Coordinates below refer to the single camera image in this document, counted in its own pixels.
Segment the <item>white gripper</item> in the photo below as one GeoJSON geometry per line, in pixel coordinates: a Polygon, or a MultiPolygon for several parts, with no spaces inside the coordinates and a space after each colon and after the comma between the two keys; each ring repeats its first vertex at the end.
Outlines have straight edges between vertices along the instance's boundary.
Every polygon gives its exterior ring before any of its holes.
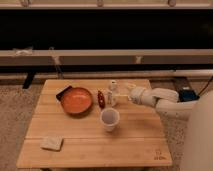
{"type": "Polygon", "coordinates": [[[151,95],[150,89],[146,89],[144,87],[136,87],[135,84],[126,84],[125,87],[128,91],[130,91],[129,96],[117,94],[115,95],[116,98],[122,98],[126,100],[131,99],[131,101],[137,105],[146,105],[150,107],[154,107],[156,105],[157,100],[151,95]]]}

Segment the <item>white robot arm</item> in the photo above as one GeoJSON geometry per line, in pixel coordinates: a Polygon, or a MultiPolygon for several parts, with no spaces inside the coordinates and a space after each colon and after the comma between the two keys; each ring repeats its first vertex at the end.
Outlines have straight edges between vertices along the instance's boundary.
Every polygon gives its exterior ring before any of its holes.
{"type": "Polygon", "coordinates": [[[149,89],[127,84],[127,97],[132,103],[152,107],[158,114],[187,122],[180,171],[213,171],[213,91],[198,100],[179,102],[178,92],[149,89]]]}

